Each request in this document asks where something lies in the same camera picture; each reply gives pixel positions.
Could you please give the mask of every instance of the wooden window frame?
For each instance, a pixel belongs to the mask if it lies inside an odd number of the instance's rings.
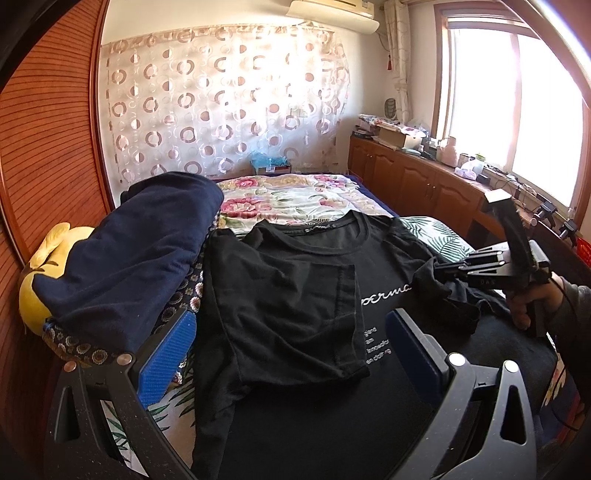
[[[497,17],[506,20],[525,22],[530,29],[519,25],[501,24],[494,22],[479,22],[482,28],[489,30],[506,31],[511,34],[527,35],[539,38],[548,45],[550,50],[556,55],[560,63],[571,74],[573,80],[581,90],[583,96],[583,139],[581,144],[581,159],[579,161],[579,173],[577,183],[573,192],[571,206],[575,211],[574,221],[577,225],[583,223],[587,212],[589,199],[591,198],[591,84],[580,63],[575,58],[572,49],[570,49],[553,28],[539,12],[533,10],[531,5],[524,0],[504,0],[500,2],[483,1],[459,1],[446,2],[433,5],[436,26],[436,86],[435,103],[433,108],[433,121],[431,131],[436,138],[447,138],[451,124],[450,111],[453,105],[453,76],[454,65],[451,49],[453,48],[451,29],[448,28],[448,17],[453,15],[460,16],[478,16],[478,17]],[[456,28],[462,28],[461,22],[456,22]],[[517,95],[521,94],[521,79],[518,79]],[[514,131],[518,132],[519,119],[521,117],[521,103],[514,112]],[[517,149],[517,138],[514,135],[510,146],[510,153],[515,153]]]

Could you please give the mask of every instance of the circle pattern curtain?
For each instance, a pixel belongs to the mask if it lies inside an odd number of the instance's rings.
[[[218,25],[126,38],[100,52],[99,117],[113,192],[177,170],[252,173],[249,156],[328,171],[349,68],[314,25]]]

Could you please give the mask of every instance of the pink flower pattern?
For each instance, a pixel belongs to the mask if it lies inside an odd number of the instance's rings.
[[[250,187],[258,187],[258,182],[252,177],[241,177],[236,180],[236,187],[239,189],[247,189]]]
[[[222,203],[222,213],[233,218],[254,218],[271,210],[271,205],[257,198],[228,199]]]
[[[333,179],[328,175],[314,175],[314,178],[318,181],[323,182],[326,187],[334,187],[337,189],[341,189],[345,186],[344,182]]]
[[[323,199],[319,202],[321,205],[325,207],[330,207],[334,209],[341,209],[345,208],[348,205],[346,200],[336,200],[336,199]]]

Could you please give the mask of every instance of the blue gripper pad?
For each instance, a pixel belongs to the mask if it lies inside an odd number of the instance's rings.
[[[164,326],[163,332],[153,334],[142,345],[134,365],[138,369],[131,377],[144,408],[162,400],[196,333],[195,314],[185,310],[180,313],[180,318],[173,316]]]
[[[450,379],[443,348],[404,309],[386,315],[386,334],[419,398],[433,407],[441,405]]]

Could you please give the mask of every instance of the striped wooden panel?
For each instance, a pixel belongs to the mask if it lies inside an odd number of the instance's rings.
[[[18,276],[21,261],[56,223],[96,226],[109,210],[90,101],[106,3],[81,0],[39,40],[0,92],[0,200],[6,218],[6,224],[0,220],[0,428],[37,469],[63,363],[39,337],[25,334]]]
[[[0,165],[9,227],[26,259],[59,222],[107,214],[90,127],[90,69],[103,0],[81,0],[33,47],[0,93]]]
[[[0,223],[0,427],[23,458],[40,466],[52,391],[62,364],[41,338],[25,334],[18,315],[21,266]]]

